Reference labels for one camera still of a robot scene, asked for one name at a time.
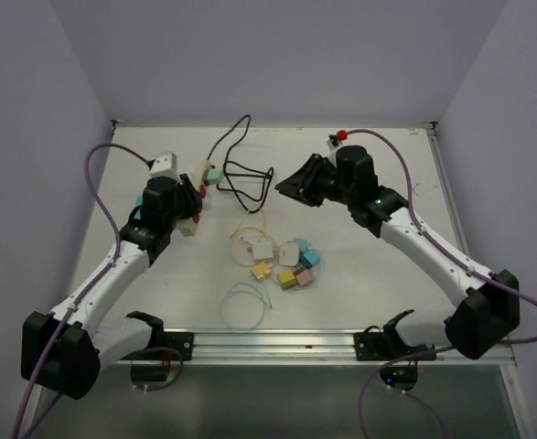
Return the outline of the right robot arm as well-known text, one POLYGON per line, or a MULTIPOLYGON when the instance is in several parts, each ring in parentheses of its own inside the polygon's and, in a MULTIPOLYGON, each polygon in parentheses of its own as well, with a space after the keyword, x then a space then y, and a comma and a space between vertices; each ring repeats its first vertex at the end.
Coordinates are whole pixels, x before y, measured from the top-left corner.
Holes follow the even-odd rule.
POLYGON ((368 336, 367 347, 387 359, 403 359, 425 346, 451 346, 468 359, 479 359, 520 323, 520 300, 510 294, 517 278, 476 263, 416 221, 410 203, 379 184, 374 162, 359 145, 341 146, 324 157, 313 154, 276 190, 309 207, 325 200, 348 208, 350 216, 415 263, 449 299, 451 315, 408 309, 368 336))

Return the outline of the pink charger plug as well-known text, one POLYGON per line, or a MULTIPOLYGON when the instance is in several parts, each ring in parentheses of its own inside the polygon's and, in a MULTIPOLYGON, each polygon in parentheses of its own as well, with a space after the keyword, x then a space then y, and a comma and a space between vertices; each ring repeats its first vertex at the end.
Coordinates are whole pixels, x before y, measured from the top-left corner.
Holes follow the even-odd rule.
POLYGON ((299 287, 304 288, 311 285, 315 277, 309 268, 299 268, 294 272, 296 283, 299 287))

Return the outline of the beige power strip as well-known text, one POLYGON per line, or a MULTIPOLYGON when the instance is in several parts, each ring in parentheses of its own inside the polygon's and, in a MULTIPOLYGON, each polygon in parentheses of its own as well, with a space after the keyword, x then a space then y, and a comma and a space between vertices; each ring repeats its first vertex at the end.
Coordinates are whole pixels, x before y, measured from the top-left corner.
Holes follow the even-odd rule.
POLYGON ((200 161, 191 175, 181 174, 181 193, 184 207, 177 223, 177 229, 184 237, 195 236, 203 210, 203 200, 207 194, 207 185, 204 176, 211 169, 208 159, 200 161))

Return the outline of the green charger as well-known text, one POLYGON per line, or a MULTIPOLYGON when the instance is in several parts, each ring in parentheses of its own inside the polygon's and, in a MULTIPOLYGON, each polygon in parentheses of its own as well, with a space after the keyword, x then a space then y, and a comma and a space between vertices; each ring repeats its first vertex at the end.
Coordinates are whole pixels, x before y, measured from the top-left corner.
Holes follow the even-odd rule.
POLYGON ((210 167, 204 174, 204 183, 206 186, 220 184, 224 179, 224 173, 220 168, 210 167))

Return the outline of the yellow charger plug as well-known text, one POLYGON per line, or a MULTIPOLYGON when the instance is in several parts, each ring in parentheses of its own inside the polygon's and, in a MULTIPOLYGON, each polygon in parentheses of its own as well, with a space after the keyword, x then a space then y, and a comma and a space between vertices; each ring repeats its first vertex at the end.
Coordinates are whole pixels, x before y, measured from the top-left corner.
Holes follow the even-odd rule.
POLYGON ((272 265, 268 262, 258 262, 251 267, 252 278, 260 284, 271 279, 272 275, 272 265))
POLYGON ((277 274, 277 282, 283 290, 297 286, 295 274, 291 270, 282 270, 277 274))

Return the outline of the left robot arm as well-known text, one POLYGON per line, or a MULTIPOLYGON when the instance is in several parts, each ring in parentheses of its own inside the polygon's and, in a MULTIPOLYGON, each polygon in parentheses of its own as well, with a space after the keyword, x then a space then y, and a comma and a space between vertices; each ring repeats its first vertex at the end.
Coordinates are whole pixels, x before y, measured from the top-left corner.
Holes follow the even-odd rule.
POLYGON ((25 320, 23 379, 78 400, 118 360, 137 352, 145 359, 163 353, 163 322, 155 316, 133 311, 116 327, 103 328, 101 323, 168 247, 180 221, 200 214, 201 188, 185 174, 147 181, 141 205, 131 212, 91 277, 50 312, 34 312, 25 320))

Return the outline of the white charger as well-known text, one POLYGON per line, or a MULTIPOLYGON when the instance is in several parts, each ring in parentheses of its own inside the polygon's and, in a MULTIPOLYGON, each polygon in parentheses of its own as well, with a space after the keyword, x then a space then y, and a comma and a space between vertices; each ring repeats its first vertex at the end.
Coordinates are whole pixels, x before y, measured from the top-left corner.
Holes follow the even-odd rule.
POLYGON ((255 262, 272 260, 274 246, 269 241, 258 241, 252 245, 252 259, 255 262))
POLYGON ((299 263, 300 247, 294 241, 284 242, 278 253, 278 263, 285 267, 294 267, 299 263))

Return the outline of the teal triangular power socket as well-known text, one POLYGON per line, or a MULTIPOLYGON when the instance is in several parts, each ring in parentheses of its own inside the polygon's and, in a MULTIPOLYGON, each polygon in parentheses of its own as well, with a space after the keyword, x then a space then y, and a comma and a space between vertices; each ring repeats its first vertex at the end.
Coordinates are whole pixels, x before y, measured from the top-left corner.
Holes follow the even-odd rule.
POLYGON ((136 201, 134 203, 134 208, 131 212, 132 218, 135 218, 139 214, 142 204, 143 204, 143 196, 140 195, 136 198, 136 201))

